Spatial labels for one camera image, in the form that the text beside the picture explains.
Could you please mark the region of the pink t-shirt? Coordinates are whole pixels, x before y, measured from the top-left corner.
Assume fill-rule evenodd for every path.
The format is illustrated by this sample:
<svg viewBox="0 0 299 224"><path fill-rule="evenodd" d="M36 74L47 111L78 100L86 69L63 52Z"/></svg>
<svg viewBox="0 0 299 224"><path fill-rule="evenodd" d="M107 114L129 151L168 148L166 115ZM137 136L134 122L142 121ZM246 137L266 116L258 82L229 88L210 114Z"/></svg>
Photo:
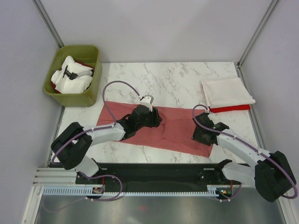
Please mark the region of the pink t-shirt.
<svg viewBox="0 0 299 224"><path fill-rule="evenodd" d="M123 143L209 157L212 145L206 146L192 140L196 127L192 120L192 109L158 107L162 122L157 128L144 127L135 136Z"/></svg>

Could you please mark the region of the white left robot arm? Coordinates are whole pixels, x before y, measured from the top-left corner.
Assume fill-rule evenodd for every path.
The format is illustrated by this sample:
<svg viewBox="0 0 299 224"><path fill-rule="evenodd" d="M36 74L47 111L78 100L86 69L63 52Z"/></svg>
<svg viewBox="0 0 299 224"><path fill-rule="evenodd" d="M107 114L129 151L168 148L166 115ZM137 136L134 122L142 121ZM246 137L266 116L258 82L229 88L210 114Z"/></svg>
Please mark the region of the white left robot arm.
<svg viewBox="0 0 299 224"><path fill-rule="evenodd" d="M71 123L51 144L54 153L64 169L75 169L83 173L91 183L99 183L103 173L97 162L86 156L90 147L109 141L123 141L132 138L144 128L156 128L162 122L158 108L149 109L138 105L131 114L109 125L84 128L78 122Z"/></svg>

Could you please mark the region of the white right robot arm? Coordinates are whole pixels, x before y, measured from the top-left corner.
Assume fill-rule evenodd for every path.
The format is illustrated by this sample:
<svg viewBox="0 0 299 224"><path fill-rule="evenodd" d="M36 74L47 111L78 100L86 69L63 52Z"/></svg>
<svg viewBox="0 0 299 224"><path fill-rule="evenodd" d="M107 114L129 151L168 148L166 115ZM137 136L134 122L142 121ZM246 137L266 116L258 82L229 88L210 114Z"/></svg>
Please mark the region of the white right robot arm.
<svg viewBox="0 0 299 224"><path fill-rule="evenodd" d="M271 153L253 146L224 123L214 123L206 112L193 116L192 119L196 125L192 136L194 141L223 147L246 163L240 165L225 162L214 171L214 178L218 183L234 180L251 186L268 202L274 202L280 197L294 199L298 196L296 179L282 152Z"/></svg>

